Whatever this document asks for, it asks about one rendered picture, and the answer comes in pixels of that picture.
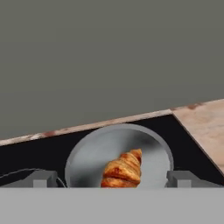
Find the grey round pan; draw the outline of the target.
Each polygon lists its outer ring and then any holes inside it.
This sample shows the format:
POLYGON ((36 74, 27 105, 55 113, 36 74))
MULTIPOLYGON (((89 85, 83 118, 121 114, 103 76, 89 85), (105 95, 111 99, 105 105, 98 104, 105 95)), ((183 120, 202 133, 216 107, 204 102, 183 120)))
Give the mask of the grey round pan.
POLYGON ((170 147, 153 130, 130 123, 99 128, 84 136, 66 161, 66 185, 100 186, 106 163, 133 149, 140 149, 143 153, 139 186, 166 187, 167 172, 174 169, 170 147))

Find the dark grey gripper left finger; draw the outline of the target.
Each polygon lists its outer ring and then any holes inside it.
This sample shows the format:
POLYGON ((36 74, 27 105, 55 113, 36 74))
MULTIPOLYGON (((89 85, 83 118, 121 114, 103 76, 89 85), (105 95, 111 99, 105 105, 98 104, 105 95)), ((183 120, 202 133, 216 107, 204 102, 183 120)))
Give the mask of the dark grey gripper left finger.
POLYGON ((24 179, 4 185, 7 188, 47 188, 57 187, 56 171, 35 171, 24 179))

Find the black hob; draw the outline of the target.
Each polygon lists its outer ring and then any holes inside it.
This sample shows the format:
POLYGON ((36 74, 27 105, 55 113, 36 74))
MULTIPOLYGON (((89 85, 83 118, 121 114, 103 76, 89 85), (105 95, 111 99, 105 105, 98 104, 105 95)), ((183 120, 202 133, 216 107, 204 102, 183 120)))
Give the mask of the black hob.
MULTIPOLYGON (((224 174, 174 115, 126 123, 141 125, 159 134, 171 149, 173 170, 189 171, 200 179, 224 186, 224 174)), ((0 175, 22 168, 42 168, 56 171, 63 179, 67 159, 74 146, 87 134, 98 129, 0 146, 0 175)))

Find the golden brown croissant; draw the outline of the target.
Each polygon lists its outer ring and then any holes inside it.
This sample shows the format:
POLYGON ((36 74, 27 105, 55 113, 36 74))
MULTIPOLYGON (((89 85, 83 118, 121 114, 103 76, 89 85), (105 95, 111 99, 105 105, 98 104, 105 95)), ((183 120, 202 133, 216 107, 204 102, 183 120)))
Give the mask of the golden brown croissant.
POLYGON ((132 149, 108 162, 104 168, 101 187, 136 188, 141 182, 142 150, 132 149))

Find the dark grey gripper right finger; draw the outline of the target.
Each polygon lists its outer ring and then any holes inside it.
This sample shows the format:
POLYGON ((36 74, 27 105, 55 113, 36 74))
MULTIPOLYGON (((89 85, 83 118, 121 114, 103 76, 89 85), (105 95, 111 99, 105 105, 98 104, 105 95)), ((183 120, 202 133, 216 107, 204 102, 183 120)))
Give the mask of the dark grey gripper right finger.
POLYGON ((168 171, 167 187, 176 188, 221 188, 221 185, 198 178, 190 171, 168 171))

